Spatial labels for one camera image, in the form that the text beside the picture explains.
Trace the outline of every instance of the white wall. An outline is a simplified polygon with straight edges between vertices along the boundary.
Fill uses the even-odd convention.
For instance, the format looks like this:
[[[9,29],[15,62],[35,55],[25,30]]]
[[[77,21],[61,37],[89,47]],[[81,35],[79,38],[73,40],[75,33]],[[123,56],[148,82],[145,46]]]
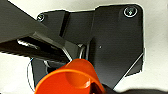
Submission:
[[[39,13],[48,10],[66,9],[69,11],[80,11],[92,10],[99,5],[139,4],[144,10],[144,44],[146,50],[143,71],[124,78],[115,87],[115,90],[121,92],[130,88],[154,88],[168,91],[168,0],[10,1],[34,18]],[[1,54],[0,61],[0,92],[5,87],[11,86],[14,90],[14,93],[11,94],[31,94],[25,75],[29,59]]]

